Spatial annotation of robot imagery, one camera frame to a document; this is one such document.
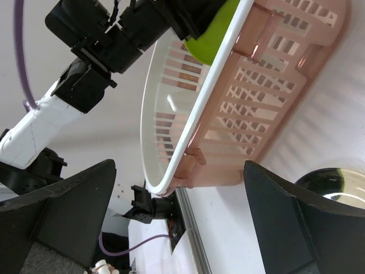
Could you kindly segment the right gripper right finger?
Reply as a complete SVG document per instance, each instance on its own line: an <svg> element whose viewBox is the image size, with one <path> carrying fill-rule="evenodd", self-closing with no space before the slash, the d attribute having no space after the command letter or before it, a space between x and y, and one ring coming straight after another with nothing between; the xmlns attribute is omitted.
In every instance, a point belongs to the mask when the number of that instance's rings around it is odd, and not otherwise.
<svg viewBox="0 0 365 274"><path fill-rule="evenodd" d="M364 208L324 198L253 161L243 174L266 273L364 272Z"/></svg>

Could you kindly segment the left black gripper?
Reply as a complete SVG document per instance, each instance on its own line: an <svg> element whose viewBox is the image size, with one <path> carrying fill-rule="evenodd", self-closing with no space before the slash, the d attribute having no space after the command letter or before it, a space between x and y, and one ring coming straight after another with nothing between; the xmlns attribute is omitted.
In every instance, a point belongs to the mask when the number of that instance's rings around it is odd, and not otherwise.
<svg viewBox="0 0 365 274"><path fill-rule="evenodd" d="M59 1L47 28L84 62L124 73L164 33L179 40L207 31L225 1L131 1L109 14L99 1Z"/></svg>

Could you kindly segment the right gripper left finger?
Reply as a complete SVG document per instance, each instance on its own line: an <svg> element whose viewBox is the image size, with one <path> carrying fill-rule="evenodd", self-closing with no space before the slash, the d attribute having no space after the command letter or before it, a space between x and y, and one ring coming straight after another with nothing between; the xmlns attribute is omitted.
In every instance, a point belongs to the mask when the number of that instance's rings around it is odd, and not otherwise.
<svg viewBox="0 0 365 274"><path fill-rule="evenodd" d="M34 243L89 267L116 179L112 159L1 202L1 273L20 273Z"/></svg>

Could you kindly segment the cream plate with black spot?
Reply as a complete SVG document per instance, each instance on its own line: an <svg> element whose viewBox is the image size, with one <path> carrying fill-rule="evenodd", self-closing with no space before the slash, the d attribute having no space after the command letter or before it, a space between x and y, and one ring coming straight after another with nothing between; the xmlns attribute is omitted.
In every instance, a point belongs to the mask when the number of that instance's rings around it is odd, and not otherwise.
<svg viewBox="0 0 365 274"><path fill-rule="evenodd" d="M364 174L343 168L321 168L303 175L296 185L324 198L364 208Z"/></svg>

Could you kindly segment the lime green plate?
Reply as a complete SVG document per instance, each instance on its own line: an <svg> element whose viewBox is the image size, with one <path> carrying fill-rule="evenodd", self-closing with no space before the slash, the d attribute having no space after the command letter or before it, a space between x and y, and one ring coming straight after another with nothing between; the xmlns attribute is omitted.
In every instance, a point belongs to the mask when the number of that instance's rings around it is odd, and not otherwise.
<svg viewBox="0 0 365 274"><path fill-rule="evenodd" d="M239 1L226 1L202 36L197 40L191 38L184 42L186 49L196 60L208 66L212 65L238 4Z"/></svg>

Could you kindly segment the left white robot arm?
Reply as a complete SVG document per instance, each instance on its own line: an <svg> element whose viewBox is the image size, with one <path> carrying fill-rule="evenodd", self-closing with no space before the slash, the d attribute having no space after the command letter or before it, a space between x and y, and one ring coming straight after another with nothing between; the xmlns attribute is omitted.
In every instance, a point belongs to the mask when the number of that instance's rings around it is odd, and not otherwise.
<svg viewBox="0 0 365 274"><path fill-rule="evenodd" d="M48 144L61 130L90 112L112 74L128 70L165 32L181 40L200 38L224 1L130 1L125 10L99 1L59 1L46 16L47 28L76 56L40 100L29 86L23 44L23 1L14 4L15 58L27 114L1 135L1 183L24 195L60 181L66 165Z"/></svg>

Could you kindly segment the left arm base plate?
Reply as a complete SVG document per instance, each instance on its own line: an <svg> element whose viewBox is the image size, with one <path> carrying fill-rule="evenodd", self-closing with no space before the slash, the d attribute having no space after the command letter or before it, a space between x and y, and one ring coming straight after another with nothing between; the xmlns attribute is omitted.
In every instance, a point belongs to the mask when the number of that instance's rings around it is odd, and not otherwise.
<svg viewBox="0 0 365 274"><path fill-rule="evenodd" d="M153 198L144 187L132 186L134 199L132 208L123 216L143 224L151 224L153 220L165 220L168 227L168 236L171 239L171 248L174 251L181 237L186 231L183 213L176 194L164 198Z"/></svg>

